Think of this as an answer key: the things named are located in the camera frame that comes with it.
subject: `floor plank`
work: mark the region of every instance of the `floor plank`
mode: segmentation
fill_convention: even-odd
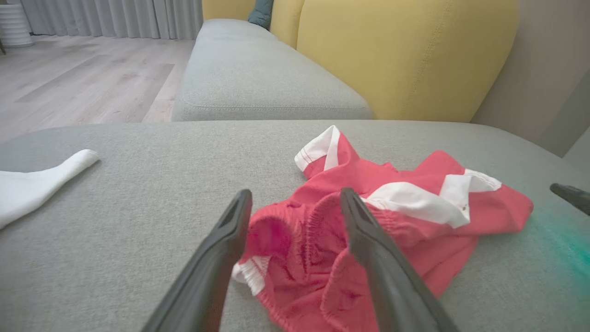
[[[45,128],[170,121],[194,41],[34,36],[0,56],[0,143]]]

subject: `white pot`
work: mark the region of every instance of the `white pot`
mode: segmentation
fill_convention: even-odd
[[[25,47],[33,45],[29,34],[28,21],[21,4],[0,5],[0,28],[4,47]]]

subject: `gray sofa seat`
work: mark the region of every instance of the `gray sofa seat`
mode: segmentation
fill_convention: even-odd
[[[533,200],[524,230],[483,236],[442,296],[462,332],[586,330],[579,240],[590,218],[549,186],[588,189],[587,178],[495,128],[340,120],[94,125],[0,145],[4,171],[43,170],[84,148],[101,158],[0,231],[0,331],[140,331],[234,194],[251,189],[253,210],[290,196],[305,181],[293,157],[333,124],[362,158],[410,170],[443,149]],[[221,331],[278,328],[231,282]]]
[[[205,21],[173,121],[371,119],[353,89],[247,21]]]

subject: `yellow cushion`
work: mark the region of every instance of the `yellow cushion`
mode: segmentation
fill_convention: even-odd
[[[468,122],[510,52],[517,16],[516,0],[306,0],[297,50],[377,119]]]
[[[202,0],[203,19],[235,18],[248,21],[256,0]]]
[[[299,16],[305,0],[274,0],[270,32],[278,40],[295,48],[299,30]]]

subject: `white sock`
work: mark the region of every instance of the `white sock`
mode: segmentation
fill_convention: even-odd
[[[48,170],[30,173],[0,171],[0,229],[39,208],[64,183],[98,159],[96,152],[86,149]]]

